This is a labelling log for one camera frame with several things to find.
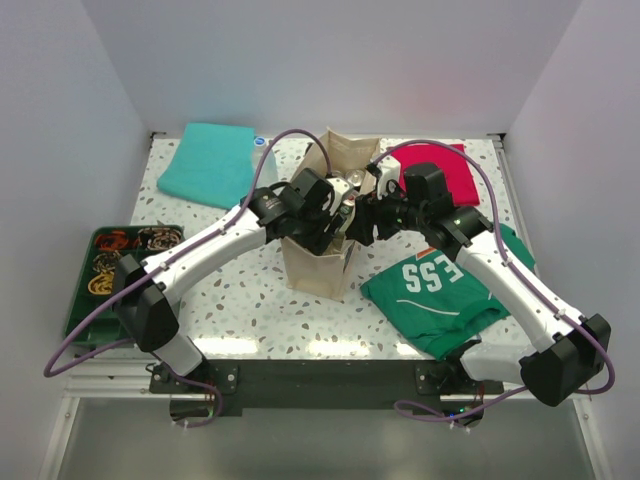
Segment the terrazzo table surface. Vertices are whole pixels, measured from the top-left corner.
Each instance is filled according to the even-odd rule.
[[[409,138],[383,138],[386,149]],[[493,142],[448,139],[485,169],[496,191],[502,223],[516,228]],[[169,165],[179,139],[155,139],[132,217],[132,224],[179,224],[190,237],[219,220],[224,211],[161,193],[156,182]],[[284,139],[275,147],[278,174],[289,179],[304,156],[306,139]],[[482,179],[473,172],[480,211],[491,218]],[[420,359],[431,358],[403,341],[360,285],[370,277],[428,245],[418,233],[401,232],[387,242],[362,247],[343,302],[290,290],[274,241],[224,265],[182,299],[181,331],[209,358],[245,359]],[[480,336],[498,344],[528,343],[512,317],[496,322]]]

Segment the folded teal towel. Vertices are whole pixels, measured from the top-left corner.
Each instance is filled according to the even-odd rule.
[[[234,207],[251,186],[253,138],[253,128],[190,123],[158,189],[212,207]]]

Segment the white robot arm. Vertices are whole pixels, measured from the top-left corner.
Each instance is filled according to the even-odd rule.
[[[287,236],[319,255],[349,222],[346,237],[363,245],[374,241],[374,227],[378,240],[401,230],[422,233],[431,246],[482,282],[522,326],[530,345],[516,348],[470,342],[452,359],[461,374],[478,381],[524,384],[543,403],[557,405],[602,369],[598,351],[560,317],[581,319],[582,326],[605,350],[609,324],[599,315],[586,319],[515,257],[505,262],[496,247],[493,225],[476,209],[453,205],[441,170],[429,163],[410,167],[404,173],[406,191],[397,183],[400,168],[391,157],[368,170],[378,179],[371,194],[356,197],[344,180],[325,179],[303,170],[291,183],[280,185],[284,188],[279,194],[268,188],[257,189],[249,208],[232,227],[170,265],[169,258],[224,228],[240,207],[185,243],[147,258],[146,263],[123,259],[116,268],[114,292],[158,267],[164,271],[115,305],[120,321],[141,350],[153,352],[179,375],[196,375],[206,359],[190,339],[178,332],[171,305],[228,261],[274,239]],[[339,207],[349,197],[351,201],[355,198],[355,215],[346,218]],[[523,272],[529,286],[514,274],[512,266]],[[553,299],[559,313],[552,312],[532,293],[532,285]]]

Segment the pink cloth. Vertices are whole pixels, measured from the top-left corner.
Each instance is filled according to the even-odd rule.
[[[451,145],[464,152],[464,145]],[[480,205],[478,191],[473,182],[473,176],[464,158],[437,145],[410,145],[393,152],[393,157],[400,162],[400,186],[404,187],[405,168],[416,163],[435,163],[444,172],[447,188],[453,195],[453,203],[456,205]]]

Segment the green shirt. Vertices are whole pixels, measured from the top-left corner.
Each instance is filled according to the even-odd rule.
[[[533,269],[515,232],[500,225],[504,243]],[[441,360],[469,338],[509,315],[475,277],[430,248],[395,264],[361,287],[416,348]]]

